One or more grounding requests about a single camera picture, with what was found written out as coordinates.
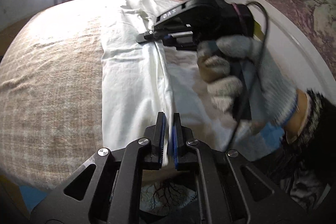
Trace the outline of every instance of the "black cable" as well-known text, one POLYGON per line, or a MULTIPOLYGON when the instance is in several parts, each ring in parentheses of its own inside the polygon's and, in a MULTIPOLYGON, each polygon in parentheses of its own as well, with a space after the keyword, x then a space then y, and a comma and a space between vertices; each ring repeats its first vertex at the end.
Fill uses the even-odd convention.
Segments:
POLYGON ((258 58, 258 61, 254 64, 255 71, 254 71, 254 75, 253 75, 253 78, 252 78, 252 82, 251 82, 251 85, 249 86, 249 88, 246 89, 246 91, 244 93, 244 97, 243 97, 242 103, 239 107, 238 114, 237 114, 237 124, 236 124, 235 129, 233 130, 233 132, 231 134, 231 138, 229 140, 229 143, 227 144, 227 149, 226 150, 230 149, 231 146, 232 146, 233 140, 235 138, 235 135, 236 135, 237 130, 238 130, 239 125, 240 125, 240 120, 242 118, 243 112, 244 112, 244 110, 247 106, 248 100, 250 98, 253 85, 258 78, 259 68, 260 68, 261 62, 263 60, 264 52, 265 52, 265 49, 266 49, 266 40, 267 40, 268 28, 269 28, 268 14, 266 12, 266 9, 257 1, 250 1, 246 4, 246 6, 249 6, 249 5, 255 5, 258 8, 260 8, 260 10, 262 11, 262 13, 265 16, 266 28, 265 28, 264 38, 263 38, 262 44, 261 44, 259 58, 258 58))

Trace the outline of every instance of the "person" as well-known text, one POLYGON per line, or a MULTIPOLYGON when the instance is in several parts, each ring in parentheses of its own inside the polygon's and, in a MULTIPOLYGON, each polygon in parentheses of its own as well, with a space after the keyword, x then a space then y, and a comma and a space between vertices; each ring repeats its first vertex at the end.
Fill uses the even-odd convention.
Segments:
MULTIPOLYGON (((242 92, 240 80, 229 76, 228 59, 248 59, 255 64, 261 42, 234 35, 218 39, 216 45, 227 58, 214 55, 209 44, 201 42, 197 51, 198 66, 202 79, 207 82, 212 104, 226 112, 242 92)), ((325 186, 332 186, 336 178, 336 132, 333 126, 336 106, 320 93, 296 88, 281 73, 267 49, 258 77, 268 121, 281 126, 285 134, 278 150, 254 164, 311 212, 325 186)))

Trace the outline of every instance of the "hand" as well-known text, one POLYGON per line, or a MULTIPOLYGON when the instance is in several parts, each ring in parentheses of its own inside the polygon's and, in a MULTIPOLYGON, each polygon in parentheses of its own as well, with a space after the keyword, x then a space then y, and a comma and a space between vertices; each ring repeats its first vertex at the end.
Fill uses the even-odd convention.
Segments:
MULTIPOLYGON (((222 37, 216 44, 225 56, 249 59, 254 64, 261 49, 260 41, 241 35, 222 37)), ((208 93, 212 96, 213 105, 222 111, 227 111, 233 104, 234 97, 242 91, 240 80, 235 76, 228 76, 229 62, 224 58, 212 56, 208 44, 202 42, 198 47, 198 66, 202 79, 209 83, 208 93)), ((274 125, 283 126, 295 112, 296 87, 281 74, 268 50, 264 52, 258 76, 268 120, 274 125)))

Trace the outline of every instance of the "plaid fabric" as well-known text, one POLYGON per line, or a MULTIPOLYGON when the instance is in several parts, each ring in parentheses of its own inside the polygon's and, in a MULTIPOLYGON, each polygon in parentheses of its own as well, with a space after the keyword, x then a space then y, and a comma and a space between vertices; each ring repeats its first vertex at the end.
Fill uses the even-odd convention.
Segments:
POLYGON ((102 147, 101 0, 34 16, 0 63, 0 171, 48 190, 102 147))

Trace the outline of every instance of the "metal screw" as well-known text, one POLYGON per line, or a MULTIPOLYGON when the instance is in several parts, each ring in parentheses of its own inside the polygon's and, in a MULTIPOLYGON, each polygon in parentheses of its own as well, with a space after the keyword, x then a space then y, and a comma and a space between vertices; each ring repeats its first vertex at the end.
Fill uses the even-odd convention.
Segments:
POLYGON ((187 141, 188 145, 198 145, 198 140, 197 139, 194 139, 194 140, 190 140, 190 141, 187 141))
POLYGON ((98 155, 99 156, 106 156, 109 153, 109 150, 107 148, 100 148, 98 150, 98 155))
POLYGON ((227 155, 231 158, 236 158, 238 157, 238 151, 237 150, 234 150, 234 149, 230 149, 228 152, 227 152, 227 155))
POLYGON ((138 143, 141 145, 146 145, 149 143, 149 139, 141 138, 140 140, 138 140, 138 143))

